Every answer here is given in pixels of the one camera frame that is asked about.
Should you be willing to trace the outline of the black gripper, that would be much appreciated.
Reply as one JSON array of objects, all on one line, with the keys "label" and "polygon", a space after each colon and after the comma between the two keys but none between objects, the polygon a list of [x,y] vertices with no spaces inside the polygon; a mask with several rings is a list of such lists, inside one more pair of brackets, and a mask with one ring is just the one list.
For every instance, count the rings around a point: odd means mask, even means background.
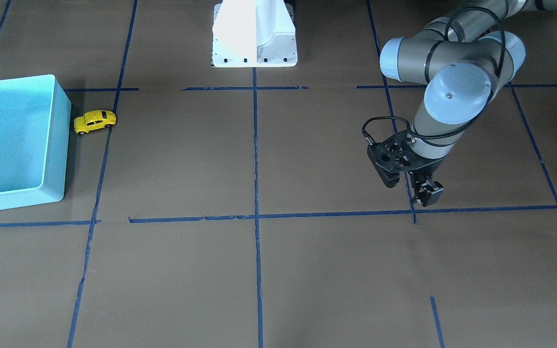
[{"label": "black gripper", "polygon": [[433,173],[439,168],[443,160],[444,157],[429,161],[424,167],[411,172],[413,203],[420,203],[422,207],[428,207],[438,202],[444,188],[438,181],[433,180]]}]

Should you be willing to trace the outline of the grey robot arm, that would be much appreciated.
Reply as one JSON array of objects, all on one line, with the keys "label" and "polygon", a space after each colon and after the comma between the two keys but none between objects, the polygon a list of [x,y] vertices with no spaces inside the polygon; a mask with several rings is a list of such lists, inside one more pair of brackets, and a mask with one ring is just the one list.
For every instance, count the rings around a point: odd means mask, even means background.
[{"label": "grey robot arm", "polygon": [[385,77],[426,86],[404,131],[383,142],[364,134],[368,156],[387,187],[395,187],[405,172],[413,202],[437,202],[444,188],[433,173],[525,60],[522,40],[502,23],[526,11],[557,11],[557,0],[467,0],[413,37],[391,38],[382,47]]}]

